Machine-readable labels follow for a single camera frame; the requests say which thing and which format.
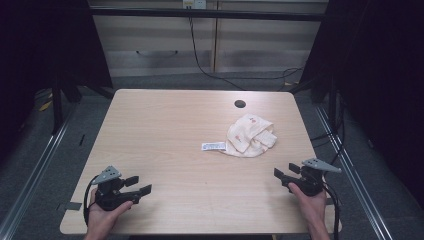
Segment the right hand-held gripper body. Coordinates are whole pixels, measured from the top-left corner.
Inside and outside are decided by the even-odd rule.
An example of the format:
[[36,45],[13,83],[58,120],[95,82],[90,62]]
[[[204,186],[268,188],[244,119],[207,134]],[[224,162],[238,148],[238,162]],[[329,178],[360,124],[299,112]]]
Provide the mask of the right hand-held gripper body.
[[307,196],[315,196],[323,190],[323,174],[325,172],[342,172],[340,168],[332,166],[318,158],[304,160],[302,166],[299,167],[301,168],[300,177],[295,178],[287,175],[289,182],[282,183],[282,185],[287,187],[289,183],[295,183]]

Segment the cream cloth with white label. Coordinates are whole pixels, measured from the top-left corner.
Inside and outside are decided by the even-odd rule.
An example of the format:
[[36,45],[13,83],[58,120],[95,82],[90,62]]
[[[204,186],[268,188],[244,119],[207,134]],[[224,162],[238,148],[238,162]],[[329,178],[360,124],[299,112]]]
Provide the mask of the cream cloth with white label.
[[245,114],[228,129],[224,142],[203,143],[202,151],[219,151],[242,158],[264,154],[277,142],[274,124],[254,114]]

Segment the black horizontal frame bar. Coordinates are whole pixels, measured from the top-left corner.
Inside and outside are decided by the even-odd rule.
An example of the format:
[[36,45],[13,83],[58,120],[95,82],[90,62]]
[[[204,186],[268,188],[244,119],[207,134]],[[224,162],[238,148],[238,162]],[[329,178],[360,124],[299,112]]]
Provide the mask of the black horizontal frame bar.
[[114,8],[94,6],[90,8],[92,15],[101,16],[137,16],[137,17],[182,17],[182,18],[216,18],[216,19],[248,19],[248,20],[283,20],[321,22],[324,14],[253,12],[228,10],[185,10],[185,9],[146,9],[146,8]]

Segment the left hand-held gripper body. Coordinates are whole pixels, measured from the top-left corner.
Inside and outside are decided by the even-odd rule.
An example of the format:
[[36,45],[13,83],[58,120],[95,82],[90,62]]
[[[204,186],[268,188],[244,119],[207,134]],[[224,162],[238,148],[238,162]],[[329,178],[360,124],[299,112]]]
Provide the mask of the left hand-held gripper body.
[[95,203],[105,211],[115,210],[127,201],[132,201],[134,204],[139,201],[130,196],[131,192],[120,192],[123,187],[126,187],[124,181],[127,179],[122,179],[121,176],[121,172],[114,166],[108,166],[91,180],[91,184],[97,186]]

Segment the dark curtain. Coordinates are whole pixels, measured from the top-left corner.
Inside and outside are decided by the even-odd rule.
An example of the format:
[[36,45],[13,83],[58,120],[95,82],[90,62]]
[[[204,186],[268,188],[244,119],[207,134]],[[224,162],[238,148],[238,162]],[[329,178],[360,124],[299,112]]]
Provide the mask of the dark curtain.
[[424,0],[328,0],[301,81],[337,86],[424,209]]
[[88,0],[0,0],[0,165],[37,91],[77,102],[80,86],[113,86]]

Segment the person's right hand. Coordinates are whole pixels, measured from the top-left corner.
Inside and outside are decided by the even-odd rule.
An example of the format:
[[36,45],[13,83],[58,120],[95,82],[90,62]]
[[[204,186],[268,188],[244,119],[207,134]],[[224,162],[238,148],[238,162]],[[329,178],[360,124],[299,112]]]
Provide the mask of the person's right hand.
[[295,183],[289,184],[289,189],[298,199],[303,217],[309,225],[325,224],[326,193],[322,190],[315,196],[305,195]]

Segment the metal floor rail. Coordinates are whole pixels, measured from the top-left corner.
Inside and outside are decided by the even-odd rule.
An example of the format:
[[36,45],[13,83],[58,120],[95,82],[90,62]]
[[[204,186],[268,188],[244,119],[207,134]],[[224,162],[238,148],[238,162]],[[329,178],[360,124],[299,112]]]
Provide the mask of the metal floor rail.
[[59,147],[65,133],[67,132],[69,122],[75,113],[75,109],[76,106],[73,105],[57,132],[50,137],[49,142],[47,143],[41,156],[38,159],[37,164],[35,165],[35,168],[29,175],[28,180],[20,191],[18,198],[15,200],[15,203],[0,225],[0,240],[12,240],[13,236],[15,235],[15,232],[33,198],[37,187],[39,186],[57,148]]
[[372,200],[362,179],[360,178],[355,165],[353,164],[348,152],[342,144],[341,138],[331,129],[328,114],[322,106],[316,107],[317,115],[328,135],[336,155],[339,157],[341,166],[379,240],[394,240],[388,226],[383,219],[380,211]]

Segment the black metal stand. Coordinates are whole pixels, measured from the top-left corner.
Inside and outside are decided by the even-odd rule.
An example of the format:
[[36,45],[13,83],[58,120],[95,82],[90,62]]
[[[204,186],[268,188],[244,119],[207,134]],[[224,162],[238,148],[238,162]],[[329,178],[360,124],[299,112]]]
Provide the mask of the black metal stand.
[[63,111],[62,111],[62,95],[61,89],[58,85],[55,85],[52,88],[52,103],[53,103],[53,116],[54,116],[54,125],[52,134],[55,135],[61,128],[63,120]]
[[329,104],[328,104],[328,118],[330,127],[332,130],[336,129],[336,101],[337,101],[337,87],[334,77],[332,77],[330,82],[330,91],[329,91]]

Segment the person's left hand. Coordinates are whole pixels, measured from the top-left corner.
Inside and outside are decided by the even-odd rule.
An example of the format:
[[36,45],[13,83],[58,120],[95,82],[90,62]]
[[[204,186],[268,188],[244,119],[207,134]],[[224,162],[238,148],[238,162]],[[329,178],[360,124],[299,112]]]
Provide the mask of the person's left hand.
[[119,217],[128,211],[132,205],[132,201],[127,201],[121,204],[113,211],[105,211],[95,203],[96,189],[91,191],[89,219],[87,226],[87,233],[110,233]]

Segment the white wall socket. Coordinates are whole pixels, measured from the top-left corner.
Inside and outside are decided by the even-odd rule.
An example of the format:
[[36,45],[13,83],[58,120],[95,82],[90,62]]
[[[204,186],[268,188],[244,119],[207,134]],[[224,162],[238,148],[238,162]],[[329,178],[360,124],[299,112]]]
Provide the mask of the white wall socket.
[[207,8],[206,0],[182,0],[184,9],[205,10]]

